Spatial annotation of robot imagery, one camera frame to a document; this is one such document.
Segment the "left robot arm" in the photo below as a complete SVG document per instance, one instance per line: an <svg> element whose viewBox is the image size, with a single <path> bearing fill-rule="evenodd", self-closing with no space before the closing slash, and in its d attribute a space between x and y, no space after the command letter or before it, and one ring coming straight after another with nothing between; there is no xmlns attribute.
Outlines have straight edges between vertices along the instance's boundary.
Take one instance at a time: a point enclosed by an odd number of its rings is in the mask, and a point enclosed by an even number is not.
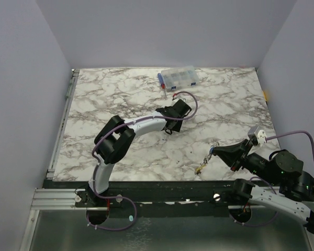
<svg viewBox="0 0 314 251"><path fill-rule="evenodd" d="M172 106L158 108L149 116L124 120L113 116L99 132L94 140L92 157L97 160L92 177L84 191L78 191L75 196L76 207L99 207L104 200L118 202L123 196L108 195L109 179L116 163L127 154L134 139L157 131L167 134L180 132L183 120L189 119L191 107L183 100L178 100Z"/></svg>

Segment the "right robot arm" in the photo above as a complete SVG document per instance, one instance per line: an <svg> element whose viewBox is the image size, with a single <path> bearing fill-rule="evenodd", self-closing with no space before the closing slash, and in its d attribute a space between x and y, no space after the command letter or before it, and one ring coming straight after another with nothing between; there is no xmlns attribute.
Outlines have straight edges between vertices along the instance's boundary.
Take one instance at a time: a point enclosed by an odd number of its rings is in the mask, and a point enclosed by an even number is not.
<svg viewBox="0 0 314 251"><path fill-rule="evenodd" d="M215 146L211 153L219 157L233 172L247 169L256 178L278 192L264 189L245 179L236 179L229 192L235 204L255 203L288 215L314 234L314 178L303 170L303 161L287 150L277 151L269 159L251 153L251 140L229 146Z"/></svg>

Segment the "yellow key tag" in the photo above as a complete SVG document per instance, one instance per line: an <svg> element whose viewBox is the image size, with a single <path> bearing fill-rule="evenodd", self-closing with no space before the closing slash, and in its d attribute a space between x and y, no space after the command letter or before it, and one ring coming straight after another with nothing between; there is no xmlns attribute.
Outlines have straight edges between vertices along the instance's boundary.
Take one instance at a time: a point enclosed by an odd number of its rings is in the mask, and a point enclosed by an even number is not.
<svg viewBox="0 0 314 251"><path fill-rule="evenodd" d="M198 168L196 168L195 169L195 174L196 175L199 175L199 174L201 174L201 171L205 168L205 164L203 164L203 165L201 165L201 166L199 166Z"/></svg>

